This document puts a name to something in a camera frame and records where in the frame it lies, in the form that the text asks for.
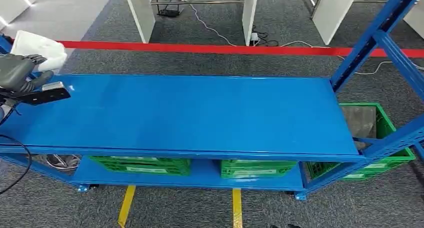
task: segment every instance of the white cable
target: white cable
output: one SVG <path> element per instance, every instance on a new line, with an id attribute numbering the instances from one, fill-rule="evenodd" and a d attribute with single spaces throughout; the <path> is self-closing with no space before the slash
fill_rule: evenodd
<path id="1" fill-rule="evenodd" d="M 293 42 L 288 42 L 288 43 L 286 43 L 286 44 L 281 45 L 280 47 L 288 46 L 288 45 L 291 45 L 291 44 L 294 44 L 294 43 L 303 43 L 303 44 L 305 44 L 305 45 L 307 45 L 307 46 L 309 46 L 309 47 L 320 47 L 320 46 L 312 46 L 312 45 L 310 45 L 309 43 L 304 42 L 304 41 L 300 41 L 300 40 L 293 41 Z M 342 56 L 337 56 L 337 57 L 338 57 L 338 58 L 341 58 L 342 60 L 344 60 L 344 59 L 345 59 L 345 58 L 344 58 L 344 57 L 342 57 Z M 355 72 L 355 73 L 356 73 L 356 74 L 359 74 L 359 75 L 372 75 L 372 74 L 376 74 L 376 73 L 379 71 L 380 67 L 381 67 L 383 64 L 385 64 L 385 63 L 393 63 L 393 62 L 392 62 L 392 61 L 384 61 L 384 62 L 379 63 L 379 64 L 378 64 L 378 66 L 377 66 L 377 68 L 375 69 L 375 71 L 374 71 L 374 72 L 366 72 L 366 73 L 363 73 L 363 72 Z M 413 63 L 413 64 L 415 65 L 415 67 L 416 67 L 418 70 L 424 70 L 424 67 L 418 66 L 418 65 L 416 65 L 415 63 Z"/>
<path id="2" fill-rule="evenodd" d="M 229 45 L 231 45 L 231 46 L 234 46 L 234 47 L 237 47 L 237 45 L 234 45 L 234 44 L 232 44 L 232 43 L 230 43 L 230 41 L 226 38 L 226 37 L 224 37 L 224 36 L 222 36 L 218 31 L 216 31 L 215 29 L 213 29 L 213 28 L 210 28 L 210 27 L 208 27 L 207 25 L 206 25 L 206 23 L 203 21 L 203 20 L 201 20 L 200 18 L 199 18 L 199 16 L 198 16 L 198 10 L 197 9 L 195 9 L 195 7 L 192 5 L 192 4 L 189 4 L 190 6 L 191 6 L 191 8 L 194 10 L 194 14 L 195 14 L 195 16 L 196 16 L 196 18 L 201 22 L 201 23 L 203 23 L 203 25 L 204 25 L 204 27 L 205 28 L 207 28 L 207 29 L 209 29 L 209 30 L 212 30 L 212 31 L 214 31 L 219 37 L 222 37 L 223 39 L 225 39 L 226 40 L 226 42 L 229 44 Z M 257 43 L 254 43 L 253 42 L 253 46 L 255 47 L 255 46 L 257 46 L 258 44 L 259 44 L 259 42 L 261 41 L 260 40 L 261 38 L 259 38 L 259 41 L 257 42 Z M 283 45 L 281 45 L 280 47 L 284 47 L 284 46 L 289 46 L 289 45 L 292 45 L 292 44 L 294 44 L 294 43 L 303 43 L 304 45 L 307 45 L 307 46 L 309 46 L 309 47 L 319 47 L 319 48 L 331 48 L 331 47 L 321 47 L 321 46 L 312 46 L 312 45 L 310 45 L 309 43 L 307 43 L 307 42 L 304 42 L 304 41 L 300 41 L 300 40 L 296 40 L 296 41 L 292 41 L 292 42 L 288 42 L 288 43 L 286 43 L 286 44 L 283 44 Z M 338 58 L 340 58 L 340 59 L 342 59 L 342 60 L 344 60 L 345 58 L 344 57 L 342 57 L 342 56 L 337 56 Z M 392 61 L 384 61 L 384 62 L 381 62 L 381 63 L 379 63 L 378 64 L 378 66 L 377 66 L 377 68 L 375 69 L 375 71 L 374 72 L 366 72 L 366 73 L 363 73 L 363 72 L 355 72 L 356 74 L 359 74 L 359 75 L 372 75 L 372 74 L 376 74 L 378 71 L 379 71 L 379 69 L 380 69 L 380 67 L 383 65 L 383 64 L 385 64 L 385 63 L 393 63 Z M 415 65 L 415 67 L 417 68 L 417 69 L 419 69 L 419 70 L 424 70 L 424 67 L 421 67 L 421 66 L 418 66 L 418 65 L 416 65 L 415 63 L 413 63 L 414 65 Z"/>
<path id="3" fill-rule="evenodd" d="M 212 31 L 214 31 L 214 32 L 216 32 L 216 34 L 218 35 L 218 36 L 220 36 L 220 37 L 222 37 L 223 39 L 225 39 L 226 40 L 226 42 L 229 44 L 229 45 L 231 45 L 231 46 L 234 46 L 234 47 L 237 47 L 236 45 L 234 45 L 234 44 L 232 44 L 232 43 L 230 43 L 230 41 L 228 41 L 228 39 L 226 38 L 226 37 L 224 37 L 224 36 L 222 36 L 218 31 L 216 31 L 215 29 L 213 29 L 213 28 L 210 28 L 210 27 L 208 27 L 207 25 L 206 25 L 206 23 L 203 21 L 203 20 L 201 20 L 200 18 L 199 18 L 199 16 L 198 16 L 198 10 L 197 9 L 195 9 L 195 7 L 192 5 L 192 4 L 190 4 L 190 6 L 191 6 L 191 8 L 194 10 L 194 14 L 196 15 L 196 18 L 199 20 L 199 22 L 201 22 L 201 23 L 203 23 L 203 25 L 204 25 L 204 27 L 205 28 L 207 28 L 207 29 L 209 29 L 209 30 L 212 30 Z"/>

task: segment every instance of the white table leg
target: white table leg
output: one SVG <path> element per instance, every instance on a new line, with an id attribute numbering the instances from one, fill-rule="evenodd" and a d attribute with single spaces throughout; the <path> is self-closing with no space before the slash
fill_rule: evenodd
<path id="1" fill-rule="evenodd" d="M 144 43 L 148 43 L 155 26 L 155 15 L 149 0 L 127 0 L 138 32 Z"/>
<path id="2" fill-rule="evenodd" d="M 252 28 L 253 28 L 253 20 L 255 17 L 256 11 L 256 2 L 257 0 L 244 0 L 243 7 L 243 31 L 244 31 L 244 39 L 246 41 L 246 46 L 249 46 Z"/>
<path id="3" fill-rule="evenodd" d="M 354 0 L 320 0 L 312 21 L 328 45 Z"/>

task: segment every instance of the red floor tape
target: red floor tape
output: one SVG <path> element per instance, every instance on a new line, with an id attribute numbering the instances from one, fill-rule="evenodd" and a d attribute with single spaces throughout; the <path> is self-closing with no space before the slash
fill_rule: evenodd
<path id="1" fill-rule="evenodd" d="M 192 45 L 192 44 L 165 44 L 141 42 L 102 42 L 102 41 L 58 41 L 66 48 L 102 49 L 102 50 L 130 50 L 148 52 L 190 52 L 190 53 L 217 53 L 217 54 L 264 54 L 264 55 L 321 55 L 347 56 L 350 47 L 246 47 L 228 45 Z M 411 58 L 424 57 L 424 49 L 402 49 Z M 383 49 L 377 48 L 371 57 L 387 57 Z"/>

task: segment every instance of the shelf foot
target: shelf foot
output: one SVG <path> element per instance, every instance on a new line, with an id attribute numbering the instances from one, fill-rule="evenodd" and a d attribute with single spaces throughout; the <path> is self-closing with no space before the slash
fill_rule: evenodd
<path id="1" fill-rule="evenodd" d="M 414 143 L 415 151 L 419 155 L 419 158 L 421 158 L 421 161 L 424 163 L 424 148 L 421 146 L 419 142 Z"/>
<path id="2" fill-rule="evenodd" d="M 90 190 L 89 184 L 80 184 L 78 186 L 78 192 L 88 192 Z"/>
<path id="3" fill-rule="evenodd" d="M 307 197 L 301 193 L 294 193 L 294 198 L 298 201 L 306 201 Z"/>

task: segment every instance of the blue metal shelf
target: blue metal shelf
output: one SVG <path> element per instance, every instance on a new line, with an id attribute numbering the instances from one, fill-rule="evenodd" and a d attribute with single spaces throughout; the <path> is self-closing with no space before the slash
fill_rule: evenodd
<path id="1" fill-rule="evenodd" d="M 72 182 L 77 184 L 137 185 L 160 187 L 243 188 L 257 190 L 303 191 L 299 165 L 276 178 L 223 179 L 214 160 L 193 159 L 189 176 L 168 176 L 110 172 L 83 158 Z"/>
<path id="2" fill-rule="evenodd" d="M 6 40 L 5 37 L 3 37 L 2 33 L 0 32 L 0 54 L 9 53 L 11 49 L 12 45 Z"/>
<path id="3" fill-rule="evenodd" d="M 68 176 L 33 161 L 33 170 L 79 191 L 90 184 L 247 188 L 295 191 L 303 200 L 405 147 L 424 156 L 424 114 L 383 139 L 352 138 L 335 97 L 379 45 L 424 100 L 423 75 L 388 35 L 415 1 L 389 0 L 330 79 L 58 75 L 71 98 L 21 104 L 23 115 L 13 114 L 0 134 L 34 154 L 196 158 L 188 177 L 109 172 L 86 158 Z M 353 139 L 371 145 L 359 154 Z M 0 140 L 0 158 L 26 165 L 23 152 Z M 300 163 L 280 178 L 221 179 L 211 159 L 232 158 L 342 163 L 310 182 Z"/>
<path id="4" fill-rule="evenodd" d="M 129 155 L 132 150 L 165 157 L 284 159 L 305 154 L 310 160 L 363 159 L 327 78 L 58 75 L 55 79 L 68 86 L 71 99 L 37 107 L 22 104 L 23 115 L 11 116 L 0 133 L 50 151 L 84 148 L 82 154 L 103 149 L 109 154 L 114 150 Z"/>

